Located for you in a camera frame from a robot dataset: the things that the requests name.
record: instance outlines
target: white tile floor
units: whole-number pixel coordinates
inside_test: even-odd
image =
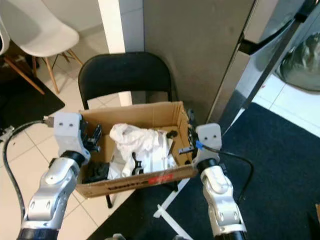
[[[103,31],[85,38],[73,48],[73,51],[83,61],[103,53],[108,53],[106,38]],[[48,70],[42,60],[37,70],[38,78],[54,91]],[[64,112],[83,110],[78,88],[78,73],[80,66],[76,61],[67,63],[58,57],[53,72],[55,74],[60,94],[57,96],[65,103]],[[89,101],[89,108],[120,106],[118,94],[102,96]],[[8,147],[8,160],[13,174],[21,188],[26,206],[39,186],[41,175],[48,169],[48,163],[58,153],[58,145],[53,136],[53,129],[38,124],[29,127],[18,134]],[[122,192],[111,196],[114,201],[112,209],[107,208],[106,198],[83,198],[74,191],[69,198],[64,216],[60,240],[85,240],[99,225],[101,225],[132,193]],[[0,157],[0,240],[16,239],[20,229],[20,210],[16,192],[9,176],[3,167],[2,154]]]
[[[97,32],[82,38],[73,50],[83,62],[95,55],[107,53],[104,32]],[[54,92],[46,66],[42,61],[39,63],[40,68],[37,71],[39,79]],[[83,109],[77,82],[79,70],[80,66],[75,61],[67,63],[63,57],[58,58],[54,67],[54,74],[60,89],[60,94],[57,96],[65,103],[63,111],[77,112]],[[254,102],[320,137],[320,113],[318,111],[320,93],[302,91],[283,83],[272,75],[263,84]],[[90,108],[103,106],[120,106],[119,96],[113,94],[89,101]],[[29,127],[11,141],[8,147],[8,160],[20,185],[26,205],[37,190],[39,179],[48,168],[48,162],[56,157],[57,153],[58,146],[53,130],[43,125]],[[15,190],[3,167],[2,155],[0,157],[0,191],[2,216],[0,218],[0,240],[16,239],[20,228],[20,210]],[[127,191],[111,196],[114,207],[108,209],[104,196],[84,199],[77,191],[74,191],[69,198],[58,238],[60,240],[86,239],[131,193],[132,191]]]

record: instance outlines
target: black rug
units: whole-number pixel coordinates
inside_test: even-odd
[[[239,206],[248,239],[320,239],[315,209],[320,203],[320,138],[253,103],[223,136],[222,146],[254,162],[252,182]],[[236,198],[249,168],[234,158],[221,160]],[[128,240],[171,240],[175,232],[163,218],[153,217],[169,193],[164,186],[136,190],[88,239],[122,233]],[[193,239],[213,239],[199,177],[188,182],[167,212]]]
[[[34,79],[45,93],[42,95],[22,77],[0,83],[0,128],[18,127],[41,120],[65,104],[39,79]]]

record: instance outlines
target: blue clip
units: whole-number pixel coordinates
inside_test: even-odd
[[[204,145],[199,140],[197,140],[197,141],[195,141],[195,146],[196,146],[197,149],[201,149],[202,150]]]

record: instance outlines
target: chair backrest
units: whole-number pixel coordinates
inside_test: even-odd
[[[167,92],[172,101],[170,72],[148,52],[94,56],[82,66],[78,84],[84,109],[90,99],[124,91]]]
[[[0,17],[0,55],[4,54],[8,50],[9,44],[10,37]]]
[[[26,45],[40,33],[63,25],[42,0],[1,0],[0,15],[11,39]]]

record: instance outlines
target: black cable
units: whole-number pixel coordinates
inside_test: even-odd
[[[2,150],[2,155],[3,155],[3,164],[4,164],[4,167],[6,169],[6,172],[8,173],[9,177],[10,177],[10,180],[14,186],[14,189],[15,189],[15,192],[16,192],[16,195],[18,197],[18,200],[19,200],[19,205],[20,205],[20,214],[21,214],[21,222],[22,220],[24,219],[24,216],[25,216],[25,213],[26,213],[26,210],[25,210],[25,203],[24,203],[24,199],[22,197],[22,194],[21,194],[21,191],[20,191],[20,188],[19,188],[19,185],[16,181],[16,178],[15,176],[13,175],[11,169],[10,169],[10,166],[9,166],[9,163],[8,163],[8,158],[7,158],[7,148],[8,148],[8,144],[9,144],[9,141],[10,139],[18,132],[22,131],[23,129],[33,125],[33,124],[41,124],[41,123],[44,123],[43,120],[38,120],[38,121],[30,121],[30,122],[27,122],[19,127],[17,127],[16,129],[14,129],[12,131],[12,133],[10,134],[10,136],[5,140],[4,142],[4,145],[3,145],[3,150]]]
[[[248,163],[250,165],[250,174],[240,192],[240,195],[238,197],[238,200],[236,201],[236,203],[239,205],[240,202],[243,200],[243,197],[244,197],[244,194],[248,188],[248,185],[252,179],[252,176],[254,175],[254,171],[255,171],[255,166],[254,164],[247,158],[243,157],[243,156],[240,156],[240,155],[237,155],[235,153],[232,153],[232,152],[228,152],[228,151],[222,151],[222,150],[218,150],[218,149],[214,149],[214,148],[211,148],[209,146],[206,146],[206,145],[203,145],[202,146],[204,149],[207,149],[208,151],[211,151],[211,152],[214,152],[214,153],[217,153],[217,154],[222,154],[222,155],[226,155],[226,156],[230,156],[230,157],[234,157],[234,158],[238,158],[246,163]]]

